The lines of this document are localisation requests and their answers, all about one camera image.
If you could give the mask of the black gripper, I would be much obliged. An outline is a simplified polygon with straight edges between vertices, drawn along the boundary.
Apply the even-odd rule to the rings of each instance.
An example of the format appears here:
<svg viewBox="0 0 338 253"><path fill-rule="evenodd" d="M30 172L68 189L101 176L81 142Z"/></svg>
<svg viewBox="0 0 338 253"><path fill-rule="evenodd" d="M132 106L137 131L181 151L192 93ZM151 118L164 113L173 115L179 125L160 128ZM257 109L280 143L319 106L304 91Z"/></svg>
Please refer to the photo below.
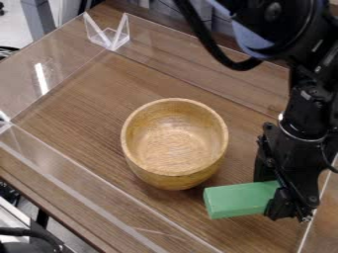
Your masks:
<svg viewBox="0 0 338 253"><path fill-rule="evenodd" d="M279 126L264 123L257 145L253 181L279 183L264 216L272 221L288 217L310 221L320 204L319 176L332 168L335 133L319 139L296 139Z"/></svg>

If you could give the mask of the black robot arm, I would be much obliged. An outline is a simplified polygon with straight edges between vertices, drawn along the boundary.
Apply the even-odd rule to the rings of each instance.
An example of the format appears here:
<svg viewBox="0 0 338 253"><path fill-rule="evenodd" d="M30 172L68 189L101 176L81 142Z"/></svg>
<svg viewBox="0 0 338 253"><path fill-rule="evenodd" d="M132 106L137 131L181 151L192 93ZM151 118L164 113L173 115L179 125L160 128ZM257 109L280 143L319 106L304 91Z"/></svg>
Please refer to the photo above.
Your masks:
<svg viewBox="0 0 338 253"><path fill-rule="evenodd" d="M257 137L253 180L276 181L263 214L312 219L318 179L338 174L338 17L328 0L208 0L229 14L235 39L249 55L221 51L188 0L172 0L203 47L227 68L247 71L268 60L288 66L288 95L277 121Z"/></svg>

